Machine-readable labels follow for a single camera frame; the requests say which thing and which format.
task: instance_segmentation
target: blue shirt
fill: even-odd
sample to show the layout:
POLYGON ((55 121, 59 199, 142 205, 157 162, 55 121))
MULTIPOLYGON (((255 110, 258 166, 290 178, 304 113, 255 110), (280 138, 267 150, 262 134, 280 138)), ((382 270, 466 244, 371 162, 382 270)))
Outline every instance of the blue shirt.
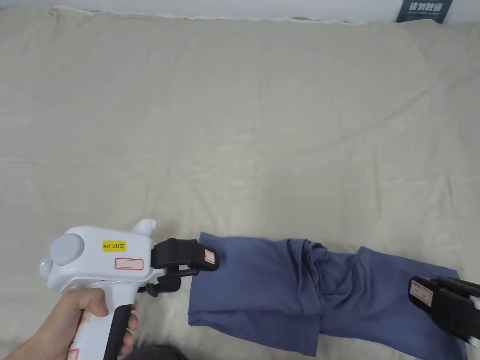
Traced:
POLYGON ((410 303, 413 276, 457 277, 445 267, 361 247, 335 253, 306 239, 201 233, 220 268, 192 280, 189 324, 315 356, 318 335, 385 344, 422 360, 466 360, 465 344, 410 303))

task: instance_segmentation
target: wrinkled fabric surface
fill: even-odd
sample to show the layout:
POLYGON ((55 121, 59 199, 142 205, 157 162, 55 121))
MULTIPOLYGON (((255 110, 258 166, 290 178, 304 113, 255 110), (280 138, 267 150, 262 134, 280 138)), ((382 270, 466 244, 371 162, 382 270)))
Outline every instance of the wrinkled fabric surface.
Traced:
MULTIPOLYGON (((480 283, 480 25, 0 12, 0 356, 59 295, 65 230, 307 238, 480 283)), ((139 342, 191 360, 302 360, 188 325, 191 279, 139 296, 139 342)), ((322 360, 411 360, 321 336, 322 360)), ((470 360, 479 359, 476 352, 470 360)))
POLYGON ((193 278, 189 324, 315 356, 318 334, 375 341, 422 360, 466 360, 465 344, 408 299, 413 276, 455 270, 361 247, 335 253, 305 239, 216 237, 220 268, 193 278))

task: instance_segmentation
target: yellow label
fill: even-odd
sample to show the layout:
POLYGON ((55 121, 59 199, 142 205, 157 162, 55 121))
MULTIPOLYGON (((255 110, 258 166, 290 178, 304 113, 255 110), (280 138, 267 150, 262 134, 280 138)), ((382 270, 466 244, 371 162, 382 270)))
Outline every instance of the yellow label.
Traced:
POLYGON ((105 252, 125 252, 127 251, 126 241, 104 241, 103 251, 105 252))

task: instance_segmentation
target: white wall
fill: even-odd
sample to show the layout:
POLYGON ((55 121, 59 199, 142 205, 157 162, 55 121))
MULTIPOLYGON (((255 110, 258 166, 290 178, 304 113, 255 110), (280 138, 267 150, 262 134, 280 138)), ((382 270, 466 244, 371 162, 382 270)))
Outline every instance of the white wall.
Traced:
MULTIPOLYGON (((402 0, 0 0, 0 9, 25 4, 61 4, 90 11, 186 18, 304 17, 363 23, 394 21, 402 0)), ((445 22, 457 24, 473 21, 480 21, 480 0, 453 0, 445 22)))

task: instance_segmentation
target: human hand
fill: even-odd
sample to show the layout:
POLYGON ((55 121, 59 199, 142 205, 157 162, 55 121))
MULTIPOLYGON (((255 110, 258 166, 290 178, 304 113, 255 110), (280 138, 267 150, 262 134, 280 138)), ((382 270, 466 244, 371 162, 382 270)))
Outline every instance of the human hand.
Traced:
MULTIPOLYGON (((64 294, 40 329, 32 337, 38 358, 41 360, 66 360, 70 344, 75 337, 82 310, 93 315, 108 315, 105 293, 102 289, 73 290, 64 294)), ((135 331, 138 318, 131 314, 128 328, 135 331)), ((126 330, 119 355, 127 355, 134 344, 133 335, 126 330)))

